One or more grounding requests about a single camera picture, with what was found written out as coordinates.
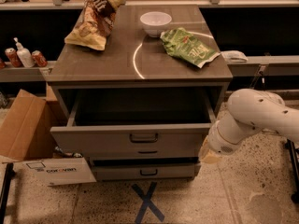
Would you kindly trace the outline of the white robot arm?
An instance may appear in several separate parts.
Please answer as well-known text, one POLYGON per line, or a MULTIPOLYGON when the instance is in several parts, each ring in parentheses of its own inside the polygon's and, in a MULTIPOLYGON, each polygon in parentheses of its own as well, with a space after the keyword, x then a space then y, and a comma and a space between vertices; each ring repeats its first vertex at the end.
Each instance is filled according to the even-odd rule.
POLYGON ((299 110, 287 107, 273 92, 241 89, 227 101, 227 113, 209 129, 199 160, 215 163, 236 152, 241 142, 262 129, 277 132, 299 143, 299 110))

